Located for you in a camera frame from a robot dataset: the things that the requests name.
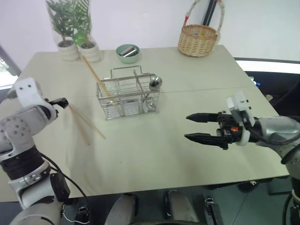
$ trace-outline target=plant pot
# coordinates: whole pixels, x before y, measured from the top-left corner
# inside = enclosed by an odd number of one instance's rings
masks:
[[[79,46],[80,53],[87,59],[88,62],[99,62],[102,60],[102,53],[96,43],[93,43],[92,48],[84,48],[84,44]]]
[[[59,42],[57,49],[60,53],[60,57],[64,61],[75,61],[80,58],[80,53],[78,51],[77,45],[71,41],[67,41],[67,46],[63,46],[63,42]]]

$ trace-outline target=wire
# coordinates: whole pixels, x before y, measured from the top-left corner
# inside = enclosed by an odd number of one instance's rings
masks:
[[[282,225],[286,225],[286,213],[287,213],[287,207],[289,206],[289,203],[292,199],[292,193],[288,195],[285,201],[285,205],[283,206],[283,211],[282,211]]]
[[[80,221],[78,221],[78,220],[70,220],[70,219],[68,219],[68,218],[66,217],[66,215],[65,215],[64,212],[63,212],[62,214],[63,214],[64,218],[65,218],[67,221],[71,222],[71,223],[79,223],[79,224],[89,224],[89,223],[90,223],[89,221],[83,223],[83,222],[80,222]]]
[[[256,138],[257,140],[259,141],[262,141],[262,142],[265,142],[267,144],[273,144],[273,145],[285,145],[285,144],[289,144],[289,143],[292,143],[298,139],[300,139],[300,132],[298,132],[298,134],[295,136],[295,137],[292,137],[291,139],[288,139],[288,140],[284,140],[284,141],[273,141],[273,140],[270,140],[270,139],[267,139],[267,138],[264,138],[262,136],[260,136],[255,130],[254,128],[251,126],[251,123],[249,121],[249,118],[248,116],[246,115],[246,112],[245,111],[241,111],[240,112],[243,119],[246,119],[247,122],[245,122],[243,120],[243,123],[244,123],[244,126],[246,128],[246,130],[248,130],[250,132],[250,134]]]
[[[256,138],[259,141],[265,142],[267,144],[273,144],[273,145],[285,145],[285,144],[289,144],[292,143],[296,140],[298,140],[300,138],[300,132],[298,132],[298,134],[295,137],[292,137],[291,139],[288,140],[284,140],[284,141],[273,141],[270,139],[266,139],[262,136],[260,136],[258,133],[255,132],[255,130],[253,129],[253,127],[246,127],[246,129],[250,132],[250,134]]]
[[[69,178],[67,175],[65,175],[63,172],[59,172],[57,169],[55,169],[54,167],[51,166],[51,169],[53,169],[54,171],[60,173],[64,178],[66,178],[67,180],[69,180],[79,191],[80,193],[83,195],[87,205],[88,205],[88,209],[90,209],[90,202],[86,196],[86,194],[83,192],[83,190],[78,186],[78,184],[75,183],[75,181],[73,181],[71,178]]]
[[[85,201],[86,201],[86,203],[87,203],[88,209],[90,210],[91,207],[90,207],[90,202],[89,202],[89,200],[88,200],[88,197],[86,196],[86,194],[84,193],[84,191],[79,187],[79,185],[76,184],[75,181],[73,181],[73,180],[72,180],[71,178],[69,178],[67,175],[65,175],[65,174],[61,171],[60,167],[59,167],[52,159],[50,159],[48,156],[44,155],[43,153],[41,153],[41,156],[42,156],[43,158],[47,159],[47,160],[55,167],[55,168],[54,168],[54,167],[50,166],[50,168],[51,168],[52,170],[54,170],[55,172],[60,173],[64,178],[66,178],[67,180],[69,180],[69,181],[70,181],[70,182],[71,182],[71,183],[72,183],[72,184],[80,191],[80,193],[83,195],[83,197],[84,197],[84,199],[85,199]],[[65,219],[66,219],[67,221],[71,222],[71,223],[77,222],[77,223],[80,223],[80,224],[88,224],[88,223],[91,221],[91,213],[90,213],[90,220],[89,220],[89,222],[86,222],[86,223],[83,223],[83,222],[80,222],[80,221],[71,221],[71,220],[69,220],[69,219],[65,216],[64,213],[62,213],[62,214],[64,215]]]
[[[41,152],[41,156],[43,158],[47,159],[57,169],[58,172],[62,173],[60,167],[52,159],[50,159],[48,156],[44,155],[42,152]]]
[[[298,150],[300,150],[300,144],[296,145],[296,147],[286,153],[286,155],[280,161],[281,164],[286,164]]]

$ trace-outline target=chopsticks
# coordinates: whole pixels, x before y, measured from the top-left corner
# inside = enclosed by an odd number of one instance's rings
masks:
[[[90,63],[86,60],[86,58],[83,55],[80,55],[80,57],[83,60],[84,64],[89,69],[90,73],[93,75],[93,77],[96,79],[96,81],[98,82],[98,84],[101,86],[101,88],[105,92],[106,96],[108,96],[108,97],[111,96],[111,94],[109,93],[108,89],[104,86],[103,82],[98,78],[97,74],[95,73],[95,71],[93,70],[93,68],[90,66]]]
[[[96,131],[96,133],[98,133],[103,139],[105,139],[105,136],[97,129],[97,127],[95,127],[95,125],[93,125],[87,118],[86,116],[84,116],[84,114],[82,114],[79,110],[75,109],[74,106],[72,106],[71,104],[69,104],[69,107],[71,109],[71,112],[73,114],[75,123],[77,125],[77,128],[79,129],[85,143],[87,145],[90,145],[90,138],[87,135],[86,130],[84,129],[84,127],[82,126],[82,124],[80,123],[79,118],[81,118],[90,128],[92,128],[94,131]]]
[[[79,132],[81,134],[81,136],[83,137],[85,143],[87,145],[90,145],[90,138],[89,138],[88,134],[86,133],[86,130],[84,129],[84,127],[79,122],[79,119],[76,117],[74,108],[71,105],[69,105],[69,107],[71,109],[71,112],[73,114],[73,118],[74,118],[75,124],[76,124],[76,126],[77,126],[77,128],[78,128],[78,130],[79,130]]]
[[[74,110],[74,112],[87,124],[89,125],[90,128],[92,128],[94,131],[96,131],[103,139],[106,139],[106,137],[97,129],[97,127],[95,127],[94,124],[92,124],[88,118],[86,118],[86,116],[80,112],[79,110],[75,109],[74,106],[71,106],[70,107]]]

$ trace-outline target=green bowl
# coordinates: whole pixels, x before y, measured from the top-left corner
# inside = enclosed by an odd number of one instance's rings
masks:
[[[125,49],[127,49],[131,45],[132,44],[120,45],[116,49],[117,57],[119,58],[119,60],[122,63],[131,64],[131,63],[135,63],[136,61],[139,60],[139,58],[140,58],[140,48],[138,46],[136,46],[136,45],[134,45],[137,48],[137,54],[136,55],[134,55],[134,56],[128,56],[128,57],[123,57],[123,56],[120,55],[122,51],[124,51]]]

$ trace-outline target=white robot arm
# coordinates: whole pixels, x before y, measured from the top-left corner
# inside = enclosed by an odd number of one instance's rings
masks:
[[[53,105],[65,108],[68,101],[45,100],[33,78],[17,81],[8,97],[18,97],[24,107],[0,121],[0,165],[23,209],[11,225],[59,225],[70,190],[60,173],[50,173],[32,136],[57,118]]]
[[[292,177],[291,224],[300,224],[300,123],[285,117],[256,118],[251,113],[249,101],[239,91],[227,99],[231,114],[196,113],[187,119],[196,122],[218,122],[217,136],[195,133],[185,135],[191,141],[216,145],[224,150],[229,143],[244,146],[248,142],[273,149],[282,159]]]

